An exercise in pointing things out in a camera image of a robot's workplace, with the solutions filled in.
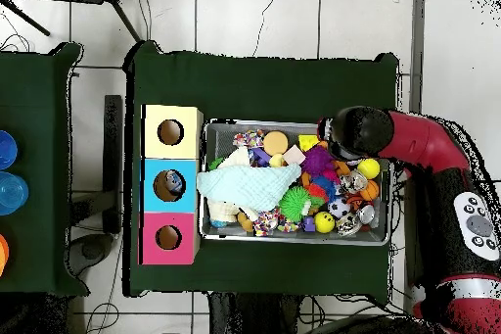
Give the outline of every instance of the green tablecloth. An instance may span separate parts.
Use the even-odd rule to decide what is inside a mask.
[[[162,54],[152,41],[129,52],[124,205],[139,210],[140,107],[197,107],[205,119],[316,122],[339,109],[394,108],[397,60],[281,60],[192,52]],[[125,232],[124,291],[234,291],[387,298],[383,247],[203,240],[193,265],[139,265],[138,214]]]
[[[49,55],[0,52],[0,129],[18,142],[6,171],[29,188],[24,206],[0,216],[10,257],[0,292],[84,295],[85,285],[65,265],[69,223],[68,74],[79,58],[75,43]]]

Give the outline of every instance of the small ball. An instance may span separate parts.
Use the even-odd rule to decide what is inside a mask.
[[[334,229],[335,225],[336,221],[331,214],[328,214],[327,212],[320,212],[315,215],[315,228],[317,229],[317,232],[329,233]]]
[[[366,176],[367,179],[376,178],[380,173],[380,164],[374,159],[365,159],[362,160],[357,169]]]

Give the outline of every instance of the plush toy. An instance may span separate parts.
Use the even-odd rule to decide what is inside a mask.
[[[320,212],[319,214],[315,215],[315,227],[317,229],[317,232],[329,233],[334,229],[335,225],[335,219],[327,212]]]
[[[301,221],[308,215],[311,199],[305,188],[296,186],[290,188],[279,202],[282,215],[291,221]]]
[[[312,178],[321,175],[325,169],[334,169],[333,158],[320,145],[310,148],[304,155],[306,159],[301,163],[301,169]]]

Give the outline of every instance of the wooden block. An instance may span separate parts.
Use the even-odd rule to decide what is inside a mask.
[[[190,265],[200,247],[197,213],[145,213],[143,265]]]
[[[145,160],[144,212],[194,213],[197,209],[197,172],[199,160]],[[166,189],[166,175],[175,171],[184,182],[179,196]]]
[[[200,157],[204,115],[197,108],[166,105],[146,105],[145,108],[146,158],[195,160]],[[178,127],[181,133],[176,142],[171,131]]]

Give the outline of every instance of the blue container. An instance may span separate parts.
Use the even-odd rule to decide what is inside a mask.
[[[0,171],[0,215],[10,215],[26,203],[26,182],[17,175]]]
[[[0,169],[9,167],[18,154],[18,145],[9,132],[0,131]]]

